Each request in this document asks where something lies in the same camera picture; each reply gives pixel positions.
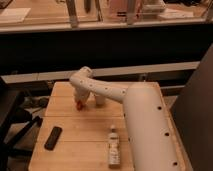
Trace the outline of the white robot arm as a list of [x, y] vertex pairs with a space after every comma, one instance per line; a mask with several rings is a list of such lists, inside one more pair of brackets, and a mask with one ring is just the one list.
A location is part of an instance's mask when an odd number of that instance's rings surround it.
[[85, 104], [94, 93], [123, 105], [135, 171], [181, 171], [166, 109], [152, 83], [120, 85], [96, 80], [89, 67], [82, 67], [69, 81], [77, 103]]

